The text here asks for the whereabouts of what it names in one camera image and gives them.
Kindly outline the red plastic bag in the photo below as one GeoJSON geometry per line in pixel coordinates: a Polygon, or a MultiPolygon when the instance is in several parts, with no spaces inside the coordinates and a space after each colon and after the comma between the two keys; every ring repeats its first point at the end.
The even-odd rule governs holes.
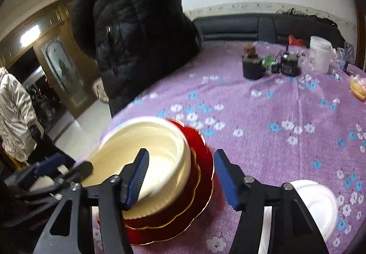
{"type": "Polygon", "coordinates": [[[289,46],[298,46],[301,48],[307,47],[302,39],[295,38],[293,35],[288,36],[288,45],[289,46]]]}

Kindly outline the bagged bread snack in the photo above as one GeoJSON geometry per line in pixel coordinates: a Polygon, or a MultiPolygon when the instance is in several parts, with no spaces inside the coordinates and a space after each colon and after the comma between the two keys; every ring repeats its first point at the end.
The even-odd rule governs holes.
{"type": "Polygon", "coordinates": [[[350,77],[350,90],[362,102],[366,100],[366,78],[360,75],[350,77]]]}

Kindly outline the purple floral tablecloth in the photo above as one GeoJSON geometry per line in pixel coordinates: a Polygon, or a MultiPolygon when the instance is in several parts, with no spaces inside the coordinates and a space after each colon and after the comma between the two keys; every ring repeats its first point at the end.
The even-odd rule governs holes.
{"type": "Polygon", "coordinates": [[[116,114],[107,130],[139,116],[175,118],[262,183],[306,179],[328,187],[337,212],[326,245],[342,253],[365,219],[365,103],[352,95],[340,69],[323,75],[303,68],[296,78],[249,81],[243,48],[207,43],[192,62],[116,114]]]}

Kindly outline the black motor device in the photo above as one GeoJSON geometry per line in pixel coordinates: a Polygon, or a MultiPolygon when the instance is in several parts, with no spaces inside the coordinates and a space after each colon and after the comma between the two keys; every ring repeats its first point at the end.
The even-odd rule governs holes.
{"type": "Polygon", "coordinates": [[[286,51],[281,55],[280,71],[289,77],[296,77],[300,73],[298,56],[295,53],[286,51]]]}

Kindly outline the large red gold-rimmed plate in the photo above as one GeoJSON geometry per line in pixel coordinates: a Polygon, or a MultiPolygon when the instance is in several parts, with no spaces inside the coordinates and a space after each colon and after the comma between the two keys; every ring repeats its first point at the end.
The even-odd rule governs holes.
{"type": "Polygon", "coordinates": [[[126,220],[132,245],[145,246],[172,240],[185,232],[208,206],[213,195],[213,156],[203,135],[183,122],[170,118],[184,134],[191,148],[191,171],[182,192],[162,211],[142,219],[126,220]]]}

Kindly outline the patterned cushion stool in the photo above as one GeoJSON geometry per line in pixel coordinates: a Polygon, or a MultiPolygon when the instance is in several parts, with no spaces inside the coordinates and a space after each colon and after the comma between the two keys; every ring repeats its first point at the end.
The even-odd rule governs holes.
{"type": "Polygon", "coordinates": [[[108,98],[108,96],[107,96],[107,94],[104,90],[104,85],[103,85],[103,82],[102,82],[101,78],[98,78],[93,82],[92,90],[93,90],[94,94],[96,95],[96,97],[101,102],[104,102],[104,103],[109,102],[109,98],[108,98]]]}

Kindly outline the white plastic jar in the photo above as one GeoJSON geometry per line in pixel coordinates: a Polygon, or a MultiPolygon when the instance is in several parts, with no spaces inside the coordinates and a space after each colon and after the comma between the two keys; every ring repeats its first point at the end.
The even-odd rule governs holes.
{"type": "Polygon", "coordinates": [[[316,72],[327,74],[334,55],[333,45],[330,41],[312,36],[309,42],[309,65],[316,72]]]}

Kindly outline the green wrapped item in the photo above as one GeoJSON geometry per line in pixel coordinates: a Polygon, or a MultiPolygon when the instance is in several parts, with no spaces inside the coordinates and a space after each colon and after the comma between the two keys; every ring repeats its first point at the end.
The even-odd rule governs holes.
{"type": "Polygon", "coordinates": [[[262,64],[262,70],[264,72],[272,73],[273,70],[277,69],[277,61],[273,55],[266,55],[265,57],[263,57],[261,64],[262,64]]]}

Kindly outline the small white foam bowl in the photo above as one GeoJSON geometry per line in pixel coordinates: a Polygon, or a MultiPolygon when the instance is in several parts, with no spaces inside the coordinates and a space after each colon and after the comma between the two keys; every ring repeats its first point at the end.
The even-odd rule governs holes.
{"type": "Polygon", "coordinates": [[[261,185],[254,253],[328,253],[336,225],[336,200],[326,186],[297,180],[261,185]]]}

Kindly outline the cream plastic bowl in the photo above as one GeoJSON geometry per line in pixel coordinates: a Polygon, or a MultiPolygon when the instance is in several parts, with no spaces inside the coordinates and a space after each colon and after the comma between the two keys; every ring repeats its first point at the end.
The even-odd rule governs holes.
{"type": "Polygon", "coordinates": [[[122,123],[88,161],[93,171],[83,186],[120,180],[117,197],[126,220],[154,215],[173,204],[191,172],[191,150],[182,130],[153,116],[122,123]]]}

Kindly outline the person in white jacket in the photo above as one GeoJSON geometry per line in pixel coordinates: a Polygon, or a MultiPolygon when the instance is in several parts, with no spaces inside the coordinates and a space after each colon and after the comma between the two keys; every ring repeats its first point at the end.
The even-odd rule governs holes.
{"type": "Polygon", "coordinates": [[[26,162],[37,142],[32,133],[44,136],[32,99],[24,86],[1,67],[1,139],[3,149],[18,162],[26,162]]]}

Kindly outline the person in black jacket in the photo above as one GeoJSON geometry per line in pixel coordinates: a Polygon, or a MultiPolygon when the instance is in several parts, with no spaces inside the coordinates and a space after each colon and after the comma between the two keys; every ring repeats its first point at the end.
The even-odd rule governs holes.
{"type": "Polygon", "coordinates": [[[73,0],[71,29],[80,50],[97,63],[111,115],[201,48],[182,0],[73,0]]]}

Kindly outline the wooden glass door cabinet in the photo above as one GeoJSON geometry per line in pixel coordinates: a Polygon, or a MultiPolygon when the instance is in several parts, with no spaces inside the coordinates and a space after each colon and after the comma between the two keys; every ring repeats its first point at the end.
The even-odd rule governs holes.
{"type": "Polygon", "coordinates": [[[61,102],[78,118],[96,101],[92,84],[99,72],[74,40],[72,9],[73,0],[58,0],[16,26],[1,40],[1,64],[10,68],[33,50],[61,102]]]}

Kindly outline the black cylinder with wooden knob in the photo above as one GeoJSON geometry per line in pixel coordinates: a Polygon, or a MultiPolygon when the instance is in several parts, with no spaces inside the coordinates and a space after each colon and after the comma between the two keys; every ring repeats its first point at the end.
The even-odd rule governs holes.
{"type": "Polygon", "coordinates": [[[244,54],[241,57],[243,77],[252,81],[259,80],[264,76],[264,68],[262,59],[256,52],[256,45],[254,43],[245,44],[243,51],[244,54]]]}

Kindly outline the black leather sofa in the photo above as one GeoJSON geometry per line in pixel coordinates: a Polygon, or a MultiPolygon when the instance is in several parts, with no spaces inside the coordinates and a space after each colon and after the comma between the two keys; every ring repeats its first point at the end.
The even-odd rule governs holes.
{"type": "Polygon", "coordinates": [[[335,48],[342,48],[346,42],[336,23],[314,15],[232,14],[199,17],[193,23],[202,41],[266,41],[287,45],[292,35],[305,46],[309,46],[312,36],[328,40],[335,48]]]}

